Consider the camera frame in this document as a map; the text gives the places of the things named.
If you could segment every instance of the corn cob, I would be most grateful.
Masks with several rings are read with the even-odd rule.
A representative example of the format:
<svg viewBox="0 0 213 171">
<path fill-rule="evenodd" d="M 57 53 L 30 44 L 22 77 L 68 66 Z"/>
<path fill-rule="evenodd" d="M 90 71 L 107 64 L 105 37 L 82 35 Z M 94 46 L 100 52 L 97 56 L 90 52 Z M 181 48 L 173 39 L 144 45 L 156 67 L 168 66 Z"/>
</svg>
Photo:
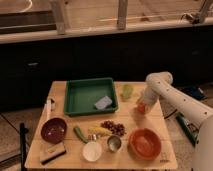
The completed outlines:
<svg viewBox="0 0 213 171">
<path fill-rule="evenodd" d="M 93 126 L 88 129 L 90 134 L 99 134 L 101 136 L 107 136 L 111 135 L 112 132 L 106 128 L 100 127 L 100 126 Z"/>
</svg>

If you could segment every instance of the orange bowl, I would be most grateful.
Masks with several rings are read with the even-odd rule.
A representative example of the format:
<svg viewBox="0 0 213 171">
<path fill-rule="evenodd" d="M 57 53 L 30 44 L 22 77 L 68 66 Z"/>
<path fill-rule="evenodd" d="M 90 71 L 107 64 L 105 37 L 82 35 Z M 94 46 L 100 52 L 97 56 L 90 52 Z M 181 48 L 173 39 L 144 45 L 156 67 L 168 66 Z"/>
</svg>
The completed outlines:
<svg viewBox="0 0 213 171">
<path fill-rule="evenodd" d="M 161 152 L 160 138 L 147 128 L 133 131 L 129 145 L 134 154 L 143 160 L 154 160 Z"/>
</svg>

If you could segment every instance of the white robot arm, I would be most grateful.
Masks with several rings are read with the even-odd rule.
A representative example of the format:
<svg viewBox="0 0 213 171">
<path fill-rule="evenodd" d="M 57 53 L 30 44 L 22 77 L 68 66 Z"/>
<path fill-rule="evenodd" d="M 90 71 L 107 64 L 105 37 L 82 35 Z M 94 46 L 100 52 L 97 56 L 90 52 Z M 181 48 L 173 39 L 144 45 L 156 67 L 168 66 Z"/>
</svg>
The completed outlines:
<svg viewBox="0 0 213 171">
<path fill-rule="evenodd" d="M 147 87 L 139 103 L 153 106 L 159 95 L 180 111 L 197 128 L 199 134 L 192 163 L 193 171 L 213 170 L 213 109 L 175 89 L 169 72 L 152 73 L 146 78 Z"/>
</svg>

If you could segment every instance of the wooden table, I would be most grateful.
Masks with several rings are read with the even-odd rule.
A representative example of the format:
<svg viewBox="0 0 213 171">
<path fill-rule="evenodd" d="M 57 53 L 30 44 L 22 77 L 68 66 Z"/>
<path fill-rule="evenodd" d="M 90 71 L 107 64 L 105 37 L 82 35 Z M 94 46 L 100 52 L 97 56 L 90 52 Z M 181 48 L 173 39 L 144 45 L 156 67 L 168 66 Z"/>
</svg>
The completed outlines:
<svg viewBox="0 0 213 171">
<path fill-rule="evenodd" d="M 122 85 L 129 83 L 134 87 L 131 99 L 123 101 L 120 94 Z M 42 140 L 40 131 L 42 125 L 46 122 L 46 106 L 41 115 L 36 133 L 34 135 L 25 166 L 28 169 L 175 169 L 177 162 L 174 155 L 171 140 L 163 118 L 159 101 L 155 104 L 149 114 L 141 115 L 134 108 L 136 101 L 140 97 L 140 92 L 145 88 L 144 82 L 115 82 L 116 95 L 119 109 L 112 114 L 99 114 L 92 116 L 69 117 L 63 113 L 65 81 L 56 81 L 52 84 L 48 98 L 56 102 L 56 108 L 51 113 L 51 118 L 61 117 L 67 122 L 68 130 L 65 136 L 64 145 L 67 153 L 63 156 L 42 165 L 39 161 L 39 153 L 50 144 Z M 106 139 L 101 138 L 98 141 L 103 147 L 101 158 L 94 163 L 87 162 L 82 156 L 84 144 L 79 141 L 73 132 L 73 126 L 79 125 L 85 135 L 88 128 L 99 125 L 105 120 L 113 120 L 116 123 L 124 124 L 126 134 L 122 137 L 122 147 L 116 153 L 108 150 Z M 128 147 L 128 137 L 136 128 L 149 128 L 155 131 L 161 139 L 162 151 L 154 161 L 143 161 L 137 159 Z"/>
</svg>

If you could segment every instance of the green plastic bin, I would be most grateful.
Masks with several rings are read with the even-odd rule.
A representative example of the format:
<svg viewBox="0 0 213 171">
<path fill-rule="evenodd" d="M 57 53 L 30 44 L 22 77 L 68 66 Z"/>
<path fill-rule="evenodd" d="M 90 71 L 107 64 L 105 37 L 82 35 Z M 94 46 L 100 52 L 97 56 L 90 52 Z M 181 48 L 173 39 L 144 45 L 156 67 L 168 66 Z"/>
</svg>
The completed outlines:
<svg viewBox="0 0 213 171">
<path fill-rule="evenodd" d="M 94 104 L 108 96 L 112 104 L 98 110 Z M 114 113 L 118 102 L 112 78 L 96 78 L 67 81 L 64 101 L 64 113 L 69 116 L 84 116 L 93 114 Z"/>
</svg>

